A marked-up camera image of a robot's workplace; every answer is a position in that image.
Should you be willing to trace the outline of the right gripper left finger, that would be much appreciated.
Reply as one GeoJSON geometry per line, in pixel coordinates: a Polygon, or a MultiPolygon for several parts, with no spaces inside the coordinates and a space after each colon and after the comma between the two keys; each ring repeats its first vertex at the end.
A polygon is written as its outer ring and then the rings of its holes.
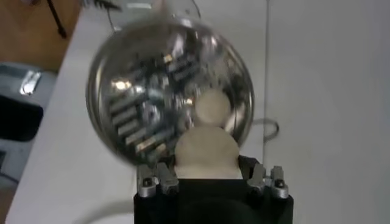
{"type": "Polygon", "coordinates": [[[179,180],[165,163],[157,163],[152,169],[146,164],[136,168],[136,188],[141,198],[156,196],[159,192],[175,195],[179,192],[179,180]]]}

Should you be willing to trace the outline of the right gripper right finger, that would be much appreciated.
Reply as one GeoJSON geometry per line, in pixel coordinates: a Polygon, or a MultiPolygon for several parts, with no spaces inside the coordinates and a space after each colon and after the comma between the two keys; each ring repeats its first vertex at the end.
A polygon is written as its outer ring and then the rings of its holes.
{"type": "Polygon", "coordinates": [[[238,157],[238,165],[243,180],[258,195],[263,195],[267,189],[273,198],[286,200],[289,197],[281,166],[274,166],[268,175],[265,166],[257,159],[242,155],[238,157]]]}

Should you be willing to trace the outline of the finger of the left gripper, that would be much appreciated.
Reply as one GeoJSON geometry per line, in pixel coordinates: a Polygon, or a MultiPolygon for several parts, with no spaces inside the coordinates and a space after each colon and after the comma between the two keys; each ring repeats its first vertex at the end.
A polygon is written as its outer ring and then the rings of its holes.
{"type": "Polygon", "coordinates": [[[82,0],[82,6],[84,7],[97,7],[105,10],[117,10],[120,11],[121,7],[109,0],[82,0]]]}

